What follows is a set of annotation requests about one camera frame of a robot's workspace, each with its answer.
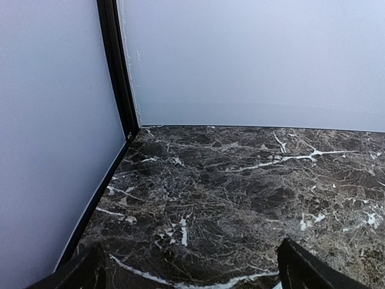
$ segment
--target white wall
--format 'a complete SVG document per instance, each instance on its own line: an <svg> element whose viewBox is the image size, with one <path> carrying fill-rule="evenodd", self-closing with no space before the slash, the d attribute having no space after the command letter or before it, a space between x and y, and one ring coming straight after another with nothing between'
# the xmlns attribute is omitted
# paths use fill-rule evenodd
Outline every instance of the white wall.
<svg viewBox="0 0 385 289"><path fill-rule="evenodd" d="M3 1L0 288L54 271L124 143L96 1Z"/></svg>
<svg viewBox="0 0 385 289"><path fill-rule="evenodd" d="M143 125L385 131L385 2L118 0Z"/></svg>

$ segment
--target black object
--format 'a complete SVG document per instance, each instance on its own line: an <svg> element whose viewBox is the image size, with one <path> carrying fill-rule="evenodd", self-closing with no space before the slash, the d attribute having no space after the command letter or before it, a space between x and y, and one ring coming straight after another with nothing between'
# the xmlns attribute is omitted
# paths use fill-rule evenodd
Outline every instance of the black object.
<svg viewBox="0 0 385 289"><path fill-rule="evenodd" d="M105 254L95 244L75 256L65 266L27 289L105 289Z"/></svg>
<svg viewBox="0 0 385 289"><path fill-rule="evenodd" d="M283 289L370 289L324 264L290 238L278 248Z"/></svg>
<svg viewBox="0 0 385 289"><path fill-rule="evenodd" d="M131 87L129 83L125 53L123 50L122 37L120 34L118 11L115 0L97 0L99 10L100 27L103 35L104 48L108 63L109 75L114 89L115 100L119 111L120 121L126 136L126 144L119 153L115 162L106 174L97 192L94 194L82 219L79 221L61 259L58 268L68 262L79 243L79 240L87 227L91 216L97 207L109 181L111 180L116 168L127 153L131 141L139 131L139 125L135 114L134 101L132 99Z"/></svg>

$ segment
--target marble pattern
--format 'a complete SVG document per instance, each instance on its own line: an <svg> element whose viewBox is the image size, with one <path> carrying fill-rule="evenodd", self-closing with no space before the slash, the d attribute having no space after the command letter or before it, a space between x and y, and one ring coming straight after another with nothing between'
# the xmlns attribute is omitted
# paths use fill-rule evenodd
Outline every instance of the marble pattern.
<svg viewBox="0 0 385 289"><path fill-rule="evenodd" d="M385 134L143 128L78 246L111 288L272 288L285 237L385 288Z"/></svg>

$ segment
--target marble floor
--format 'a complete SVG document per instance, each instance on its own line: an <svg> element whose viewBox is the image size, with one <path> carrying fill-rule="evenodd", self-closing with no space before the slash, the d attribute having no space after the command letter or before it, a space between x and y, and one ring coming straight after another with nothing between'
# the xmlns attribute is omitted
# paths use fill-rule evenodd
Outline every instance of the marble floor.
<svg viewBox="0 0 385 289"><path fill-rule="evenodd" d="M291 237L385 288L385 134L143 128L78 246L99 241L109 288L269 288Z"/></svg>

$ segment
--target black vertical strip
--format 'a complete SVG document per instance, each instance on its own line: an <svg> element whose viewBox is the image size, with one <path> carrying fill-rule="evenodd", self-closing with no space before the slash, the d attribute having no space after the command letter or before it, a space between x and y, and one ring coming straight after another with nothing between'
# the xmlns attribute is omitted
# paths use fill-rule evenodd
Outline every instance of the black vertical strip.
<svg viewBox="0 0 385 289"><path fill-rule="evenodd" d="M134 101L132 99L131 87L126 68L125 53L123 50L122 37L120 34L119 17L116 0L97 0L99 10L100 27L103 35L104 48L108 63L109 75L111 77L112 87L114 89L117 108L120 120L122 122L123 131L126 137L126 144L119 153L114 164L108 171L106 178L97 189L88 208L76 227L58 265L58 268L67 263L87 227L93 212L96 209L108 183L110 182L116 168L128 150L130 142L134 139L139 131L139 125L135 114Z"/></svg>
<svg viewBox="0 0 385 289"><path fill-rule="evenodd" d="M126 137L135 136L139 126L126 68L116 0L97 0L97 6L109 74L123 130Z"/></svg>

